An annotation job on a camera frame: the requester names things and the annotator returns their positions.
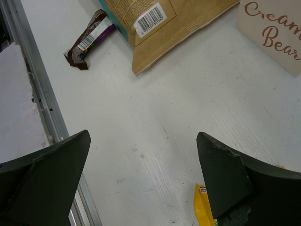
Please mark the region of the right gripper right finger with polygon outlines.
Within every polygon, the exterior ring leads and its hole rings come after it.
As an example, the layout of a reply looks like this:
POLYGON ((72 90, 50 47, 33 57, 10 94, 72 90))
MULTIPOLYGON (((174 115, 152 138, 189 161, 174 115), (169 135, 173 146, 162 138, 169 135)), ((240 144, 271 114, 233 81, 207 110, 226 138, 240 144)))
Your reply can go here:
POLYGON ((213 218, 220 226, 299 226, 301 174, 241 153, 205 132, 197 149, 213 218))

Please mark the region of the large brown snack bag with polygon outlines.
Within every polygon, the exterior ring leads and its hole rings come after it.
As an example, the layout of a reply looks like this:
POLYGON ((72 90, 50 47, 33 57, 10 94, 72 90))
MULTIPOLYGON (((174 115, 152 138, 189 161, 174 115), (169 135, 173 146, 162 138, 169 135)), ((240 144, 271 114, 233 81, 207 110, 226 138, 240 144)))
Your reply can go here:
POLYGON ((132 72, 136 75, 238 3, 237 0, 100 1, 134 50, 132 72))

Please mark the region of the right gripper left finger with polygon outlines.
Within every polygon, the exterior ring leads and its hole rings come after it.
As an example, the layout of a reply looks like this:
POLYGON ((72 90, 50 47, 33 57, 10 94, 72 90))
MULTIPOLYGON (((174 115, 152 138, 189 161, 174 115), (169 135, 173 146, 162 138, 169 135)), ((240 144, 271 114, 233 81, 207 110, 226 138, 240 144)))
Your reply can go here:
POLYGON ((91 144, 87 130, 0 165, 2 226, 65 226, 91 144))

